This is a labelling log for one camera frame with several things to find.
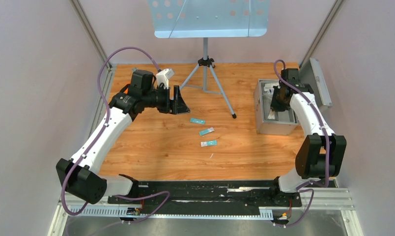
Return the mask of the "blue white sachet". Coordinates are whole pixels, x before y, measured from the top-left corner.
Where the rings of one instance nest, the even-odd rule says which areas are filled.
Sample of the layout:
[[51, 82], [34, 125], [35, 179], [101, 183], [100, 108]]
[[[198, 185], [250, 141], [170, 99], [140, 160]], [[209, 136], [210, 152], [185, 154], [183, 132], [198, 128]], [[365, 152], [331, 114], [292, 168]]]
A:
[[199, 135], [200, 136], [204, 136], [204, 135], [209, 134], [209, 133], [214, 132], [214, 131], [215, 131], [215, 129], [213, 127], [210, 127], [210, 128], [207, 128], [207, 129], [204, 129], [204, 130], [200, 131]]
[[217, 140], [200, 142], [201, 147], [210, 147], [210, 146], [216, 146], [216, 145], [217, 145]]

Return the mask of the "white pads zip bag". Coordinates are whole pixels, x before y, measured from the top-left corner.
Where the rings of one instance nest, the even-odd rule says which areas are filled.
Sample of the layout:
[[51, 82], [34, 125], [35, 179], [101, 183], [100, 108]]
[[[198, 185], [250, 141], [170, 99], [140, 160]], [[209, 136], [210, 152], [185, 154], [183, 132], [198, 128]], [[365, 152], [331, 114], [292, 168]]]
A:
[[275, 87], [278, 87], [279, 83], [265, 83], [263, 91], [266, 95], [272, 96], [274, 94]]

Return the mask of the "grey plastic tray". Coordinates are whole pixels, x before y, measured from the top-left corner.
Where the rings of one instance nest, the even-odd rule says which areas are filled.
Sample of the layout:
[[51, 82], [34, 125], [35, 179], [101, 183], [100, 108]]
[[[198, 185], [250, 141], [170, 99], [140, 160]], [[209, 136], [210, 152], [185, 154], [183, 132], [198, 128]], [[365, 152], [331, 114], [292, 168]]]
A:
[[269, 96], [269, 95], [265, 94], [265, 92], [263, 91], [263, 86], [264, 86], [265, 83], [278, 83], [278, 81], [273, 81], [273, 80], [271, 80], [271, 81], [270, 80], [261, 80], [260, 81], [259, 85], [260, 85], [260, 91], [261, 91], [260, 94], [261, 94], [261, 106], [262, 106], [262, 109], [263, 109], [263, 115], [262, 115], [263, 119], [266, 120], [266, 121], [279, 121], [279, 122], [284, 122], [284, 123], [297, 123], [296, 116], [295, 116], [294, 112], [291, 109], [286, 110], [286, 111], [282, 111], [282, 112], [274, 110], [276, 112], [276, 119], [275, 120], [268, 120], [267, 119], [269, 111], [272, 110], [271, 109], [271, 102], [272, 102], [272, 99], [273, 99], [273, 95]]

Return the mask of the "cotton swabs bag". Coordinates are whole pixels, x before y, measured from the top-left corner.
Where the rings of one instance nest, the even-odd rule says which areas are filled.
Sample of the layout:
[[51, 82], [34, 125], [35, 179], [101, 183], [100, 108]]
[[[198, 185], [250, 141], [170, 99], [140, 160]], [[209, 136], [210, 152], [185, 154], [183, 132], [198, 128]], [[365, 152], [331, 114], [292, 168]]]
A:
[[275, 120], [276, 119], [276, 112], [274, 110], [270, 110], [267, 116], [268, 120]]

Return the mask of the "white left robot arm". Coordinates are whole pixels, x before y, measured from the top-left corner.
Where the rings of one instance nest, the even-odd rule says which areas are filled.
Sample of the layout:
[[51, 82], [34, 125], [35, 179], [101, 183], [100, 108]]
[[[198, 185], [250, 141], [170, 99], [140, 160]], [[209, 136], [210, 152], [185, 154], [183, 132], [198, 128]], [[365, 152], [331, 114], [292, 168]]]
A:
[[139, 199], [140, 190], [134, 186], [133, 178], [127, 175], [101, 177], [98, 173], [118, 137], [146, 108], [173, 115], [190, 112], [180, 86], [169, 87], [173, 75], [171, 68], [157, 74], [146, 70], [133, 72], [130, 83], [107, 104], [105, 116], [84, 145], [71, 158], [62, 158], [56, 164], [65, 192], [92, 205], [104, 196], [121, 195], [128, 203]]

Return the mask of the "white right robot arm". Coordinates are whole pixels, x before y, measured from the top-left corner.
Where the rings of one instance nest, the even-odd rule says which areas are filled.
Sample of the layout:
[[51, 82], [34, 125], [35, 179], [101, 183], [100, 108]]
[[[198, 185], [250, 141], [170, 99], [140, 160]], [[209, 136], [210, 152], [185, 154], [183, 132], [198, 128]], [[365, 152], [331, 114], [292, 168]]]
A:
[[313, 89], [300, 81], [298, 69], [286, 68], [276, 75], [279, 83], [274, 86], [270, 109], [277, 113], [292, 110], [305, 136], [295, 167], [278, 177], [278, 186], [270, 191], [270, 200], [280, 206], [288, 201], [289, 193], [309, 184], [328, 187], [330, 178], [340, 172], [347, 141], [326, 123]]

